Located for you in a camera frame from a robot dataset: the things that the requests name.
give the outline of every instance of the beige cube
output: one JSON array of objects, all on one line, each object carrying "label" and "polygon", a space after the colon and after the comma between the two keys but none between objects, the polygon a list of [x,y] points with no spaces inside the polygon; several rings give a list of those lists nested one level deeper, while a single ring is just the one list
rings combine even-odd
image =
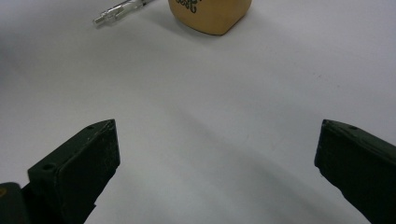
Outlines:
[{"label": "beige cube", "polygon": [[250,8],[251,0],[168,0],[174,16],[192,29],[224,35]]}]

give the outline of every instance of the beige object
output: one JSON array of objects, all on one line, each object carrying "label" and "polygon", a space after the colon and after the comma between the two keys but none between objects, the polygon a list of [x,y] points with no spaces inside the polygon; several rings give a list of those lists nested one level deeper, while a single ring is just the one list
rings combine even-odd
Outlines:
[{"label": "beige object", "polygon": [[251,0],[168,0],[174,16],[192,29],[224,35],[248,11]]}]

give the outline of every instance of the white table surface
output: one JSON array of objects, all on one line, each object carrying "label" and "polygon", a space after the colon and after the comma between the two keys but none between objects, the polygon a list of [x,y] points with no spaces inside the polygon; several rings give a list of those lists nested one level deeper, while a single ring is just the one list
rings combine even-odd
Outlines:
[{"label": "white table surface", "polygon": [[224,36],[157,0],[0,3],[0,182],[115,119],[86,223],[368,223],[314,166],[323,119],[396,144],[396,1],[254,0]]}]

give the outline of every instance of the transparent tube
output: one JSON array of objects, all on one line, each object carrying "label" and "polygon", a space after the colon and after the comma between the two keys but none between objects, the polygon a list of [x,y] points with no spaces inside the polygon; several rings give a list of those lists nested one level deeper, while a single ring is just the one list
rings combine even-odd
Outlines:
[{"label": "transparent tube", "polygon": [[95,26],[112,23],[125,17],[129,12],[138,10],[153,0],[128,0],[102,12],[100,17],[93,20]]}]

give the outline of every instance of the screw hole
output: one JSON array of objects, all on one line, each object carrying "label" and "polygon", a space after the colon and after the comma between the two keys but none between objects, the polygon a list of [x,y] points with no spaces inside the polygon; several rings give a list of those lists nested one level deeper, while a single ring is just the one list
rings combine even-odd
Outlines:
[{"label": "screw hole", "polygon": [[0,198],[7,194],[6,188],[0,188]]},{"label": "screw hole", "polygon": [[55,164],[53,163],[48,163],[43,166],[43,170],[45,171],[53,170],[54,168],[55,168]]}]

